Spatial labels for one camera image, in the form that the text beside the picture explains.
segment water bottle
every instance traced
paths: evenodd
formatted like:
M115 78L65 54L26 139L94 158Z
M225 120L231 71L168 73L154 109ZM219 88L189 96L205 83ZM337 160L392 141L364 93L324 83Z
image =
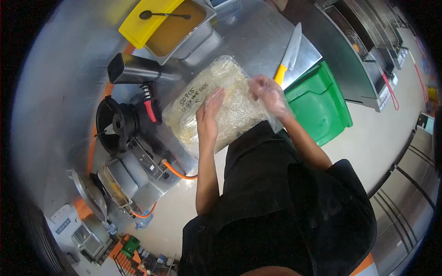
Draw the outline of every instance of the water bottle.
M143 212L143 216L145 216L145 215L147 215L147 214L149 214L149 210L146 210L146 211L144 211ZM147 225L149 224L149 222L152 220L152 218L153 218L153 214L151 214L150 216L148 216L147 218L139 218L139 217L136 217L135 218L135 229L138 229L138 228L143 228L143 229L145 229L146 227L147 227Z

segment black uniform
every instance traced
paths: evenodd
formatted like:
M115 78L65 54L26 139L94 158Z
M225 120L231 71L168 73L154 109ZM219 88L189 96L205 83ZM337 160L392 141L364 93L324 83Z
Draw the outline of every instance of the black uniform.
M348 160L306 167L287 133L264 121L229 146L224 189L211 214L183 229L179 275L240 275L283 266L349 275L370 252L376 219Z

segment green bin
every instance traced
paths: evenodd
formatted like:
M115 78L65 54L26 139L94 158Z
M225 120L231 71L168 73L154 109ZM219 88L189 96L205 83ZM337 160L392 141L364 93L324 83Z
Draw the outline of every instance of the green bin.
M284 93L298 122L320 147L353 125L341 90L325 61L309 69Z

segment yellow lid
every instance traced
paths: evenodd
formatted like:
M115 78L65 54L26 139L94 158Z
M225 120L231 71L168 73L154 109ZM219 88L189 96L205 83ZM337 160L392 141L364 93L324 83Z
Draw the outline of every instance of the yellow lid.
M118 31L136 48L143 48L158 26L167 18L154 15L144 20L140 13L149 10L152 13L172 13L184 0L141 0L121 24Z

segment floor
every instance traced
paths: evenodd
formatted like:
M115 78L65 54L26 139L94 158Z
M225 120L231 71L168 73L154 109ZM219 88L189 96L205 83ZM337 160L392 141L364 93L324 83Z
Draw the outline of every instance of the floor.
M429 76L423 73L419 48L411 32L399 30L416 59L424 84ZM353 127L347 128L322 148L332 162L348 159L366 191L370 191L385 174L398 156L416 124L423 108L422 88L414 64L407 57L404 68L398 72L395 88L399 110L395 111L390 100L381 113L356 104L347 104L353 119ZM224 184L224 166L227 149L215 155L220 192ZM136 236L141 245L154 254L181 257L182 229L196 216L196 181L182 180L169 190L156 206L154 217L146 229L135 230L131 225L126 232Z

